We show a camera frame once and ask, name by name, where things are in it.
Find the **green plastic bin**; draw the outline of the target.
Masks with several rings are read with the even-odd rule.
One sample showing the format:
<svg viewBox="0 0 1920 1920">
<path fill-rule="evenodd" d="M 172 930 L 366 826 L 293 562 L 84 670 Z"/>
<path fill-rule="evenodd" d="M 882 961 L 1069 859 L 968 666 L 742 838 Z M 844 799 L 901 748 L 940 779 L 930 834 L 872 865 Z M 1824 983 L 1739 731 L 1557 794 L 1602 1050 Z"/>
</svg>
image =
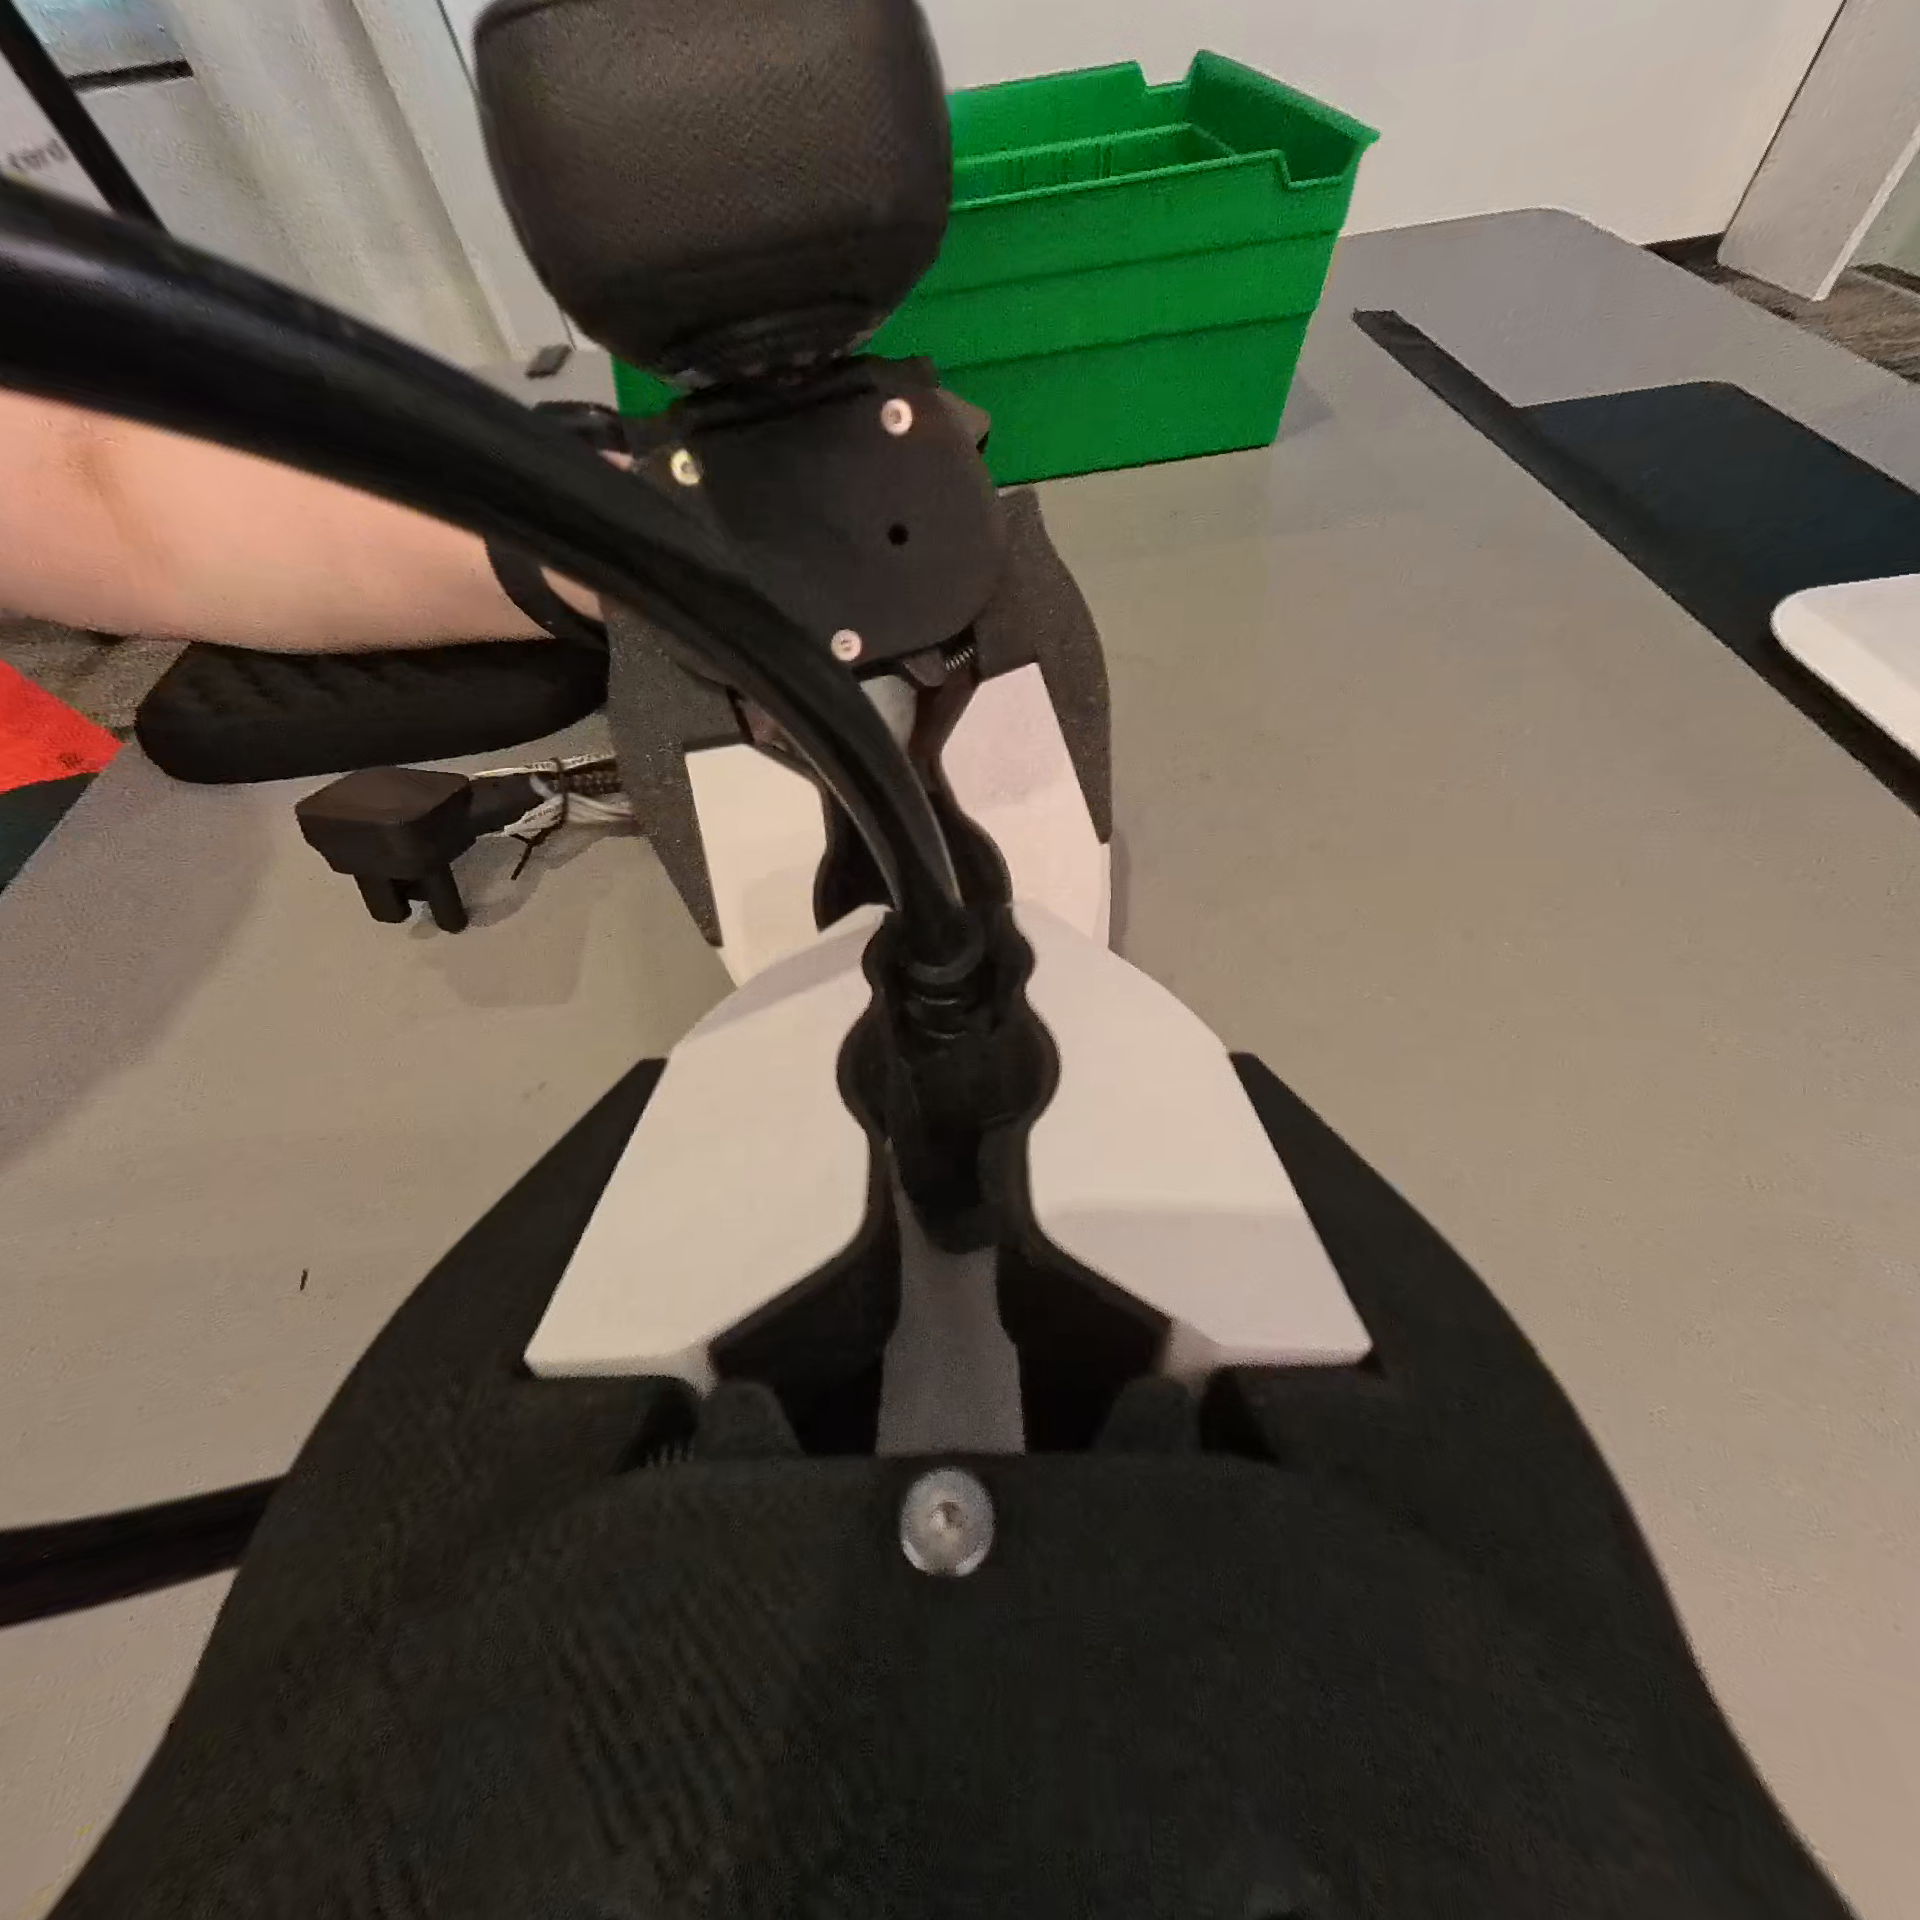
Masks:
<svg viewBox="0 0 1920 1920">
<path fill-rule="evenodd" d="M 869 351 L 982 410 L 1005 486 L 1270 444 L 1375 131 L 1216 52 L 949 111 L 943 245 Z"/>
</svg>

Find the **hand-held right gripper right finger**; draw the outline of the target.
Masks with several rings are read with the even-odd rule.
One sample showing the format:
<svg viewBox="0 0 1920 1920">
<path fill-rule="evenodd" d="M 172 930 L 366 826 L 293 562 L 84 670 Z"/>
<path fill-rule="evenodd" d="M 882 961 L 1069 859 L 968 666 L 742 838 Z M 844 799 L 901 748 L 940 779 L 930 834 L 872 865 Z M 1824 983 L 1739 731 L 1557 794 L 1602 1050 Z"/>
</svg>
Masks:
<svg viewBox="0 0 1920 1920">
<path fill-rule="evenodd" d="M 1162 1318 L 1157 1371 L 1183 1386 L 1365 1359 L 1373 1342 L 1222 1041 L 1042 905 L 1012 922 L 1058 1061 L 1023 1150 L 1042 1239 Z"/>
</svg>

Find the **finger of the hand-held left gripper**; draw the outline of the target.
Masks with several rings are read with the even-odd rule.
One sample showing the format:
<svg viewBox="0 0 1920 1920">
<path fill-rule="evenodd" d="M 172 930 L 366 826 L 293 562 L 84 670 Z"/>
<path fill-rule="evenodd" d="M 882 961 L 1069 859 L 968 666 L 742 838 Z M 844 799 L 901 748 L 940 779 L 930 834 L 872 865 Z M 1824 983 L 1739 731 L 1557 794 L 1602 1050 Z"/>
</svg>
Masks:
<svg viewBox="0 0 1920 1920">
<path fill-rule="evenodd" d="M 1037 662 L 973 689 L 943 743 L 942 770 L 998 854 L 1012 899 L 1111 947 L 1111 843 L 1095 828 Z"/>
<path fill-rule="evenodd" d="M 687 754 L 687 788 L 728 980 L 822 983 L 844 973 L 844 938 L 821 932 L 814 905 L 828 853 L 816 782 L 733 743 Z"/>
</svg>

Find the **black bumpy wrist rest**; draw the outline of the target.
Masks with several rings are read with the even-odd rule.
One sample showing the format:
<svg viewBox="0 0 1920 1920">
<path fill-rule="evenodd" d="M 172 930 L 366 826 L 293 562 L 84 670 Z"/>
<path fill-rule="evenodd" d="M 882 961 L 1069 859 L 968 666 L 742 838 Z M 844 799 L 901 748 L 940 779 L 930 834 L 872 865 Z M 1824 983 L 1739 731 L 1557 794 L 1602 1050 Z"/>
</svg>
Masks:
<svg viewBox="0 0 1920 1920">
<path fill-rule="evenodd" d="M 192 642 L 135 709 L 138 748 L 188 783 L 266 783 L 503 751 L 608 698 L 608 657 L 559 639 L 270 654 Z"/>
</svg>

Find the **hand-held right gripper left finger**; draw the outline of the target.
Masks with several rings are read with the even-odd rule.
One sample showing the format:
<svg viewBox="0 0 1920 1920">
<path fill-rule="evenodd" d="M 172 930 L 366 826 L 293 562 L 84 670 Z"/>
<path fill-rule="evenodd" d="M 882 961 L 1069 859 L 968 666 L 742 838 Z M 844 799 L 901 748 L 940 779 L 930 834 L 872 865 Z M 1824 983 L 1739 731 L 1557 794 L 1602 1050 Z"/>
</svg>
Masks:
<svg viewBox="0 0 1920 1920">
<path fill-rule="evenodd" d="M 723 1342 L 853 1245 L 870 1150 L 837 1066 L 882 919 L 846 915 L 671 1047 L 524 1350 L 533 1375 L 710 1388 Z"/>
</svg>

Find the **black wristband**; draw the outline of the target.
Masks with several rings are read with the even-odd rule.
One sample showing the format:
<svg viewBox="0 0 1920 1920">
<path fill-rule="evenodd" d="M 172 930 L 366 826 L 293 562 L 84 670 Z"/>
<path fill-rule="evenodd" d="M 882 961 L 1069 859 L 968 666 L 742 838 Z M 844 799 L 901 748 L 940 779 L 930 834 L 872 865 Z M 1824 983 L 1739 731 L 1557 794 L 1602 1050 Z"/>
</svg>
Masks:
<svg viewBox="0 0 1920 1920">
<path fill-rule="evenodd" d="M 511 545 L 490 539 L 487 559 L 510 604 L 547 638 L 597 654 L 608 650 L 608 626 L 592 589 L 557 585 L 542 562 Z"/>
</svg>

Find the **flat square power plug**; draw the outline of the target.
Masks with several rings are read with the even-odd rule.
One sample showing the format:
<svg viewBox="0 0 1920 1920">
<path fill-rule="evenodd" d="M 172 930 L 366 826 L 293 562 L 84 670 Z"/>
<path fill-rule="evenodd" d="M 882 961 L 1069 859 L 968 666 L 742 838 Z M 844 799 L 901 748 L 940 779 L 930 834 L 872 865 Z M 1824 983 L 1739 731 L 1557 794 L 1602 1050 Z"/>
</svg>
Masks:
<svg viewBox="0 0 1920 1920">
<path fill-rule="evenodd" d="M 474 845 L 474 782 L 416 767 L 373 767 L 294 805 L 302 838 L 352 881 L 370 919 L 406 924 L 416 905 L 444 932 L 469 929 L 452 865 Z"/>
</svg>

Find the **red object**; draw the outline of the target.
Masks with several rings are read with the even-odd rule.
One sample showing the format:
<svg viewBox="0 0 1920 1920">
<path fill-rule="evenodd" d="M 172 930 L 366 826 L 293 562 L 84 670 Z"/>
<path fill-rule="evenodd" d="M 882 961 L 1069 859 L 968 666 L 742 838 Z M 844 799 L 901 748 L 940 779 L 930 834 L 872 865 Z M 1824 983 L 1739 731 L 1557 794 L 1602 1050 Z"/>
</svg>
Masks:
<svg viewBox="0 0 1920 1920">
<path fill-rule="evenodd" d="M 42 689 L 12 662 L 0 666 L 4 796 L 36 783 L 91 779 L 120 751 L 120 740 Z"/>
</svg>

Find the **person's left forearm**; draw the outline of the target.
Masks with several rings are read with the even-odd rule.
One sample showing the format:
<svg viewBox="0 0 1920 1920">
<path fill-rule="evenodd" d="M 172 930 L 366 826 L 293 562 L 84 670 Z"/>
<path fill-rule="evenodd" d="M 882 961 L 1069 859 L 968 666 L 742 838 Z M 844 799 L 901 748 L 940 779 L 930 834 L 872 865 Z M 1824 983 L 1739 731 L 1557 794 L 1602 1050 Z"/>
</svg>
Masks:
<svg viewBox="0 0 1920 1920">
<path fill-rule="evenodd" d="M 477 535 L 15 390 L 3 394 L 3 610 L 277 654 L 543 638 Z"/>
</svg>

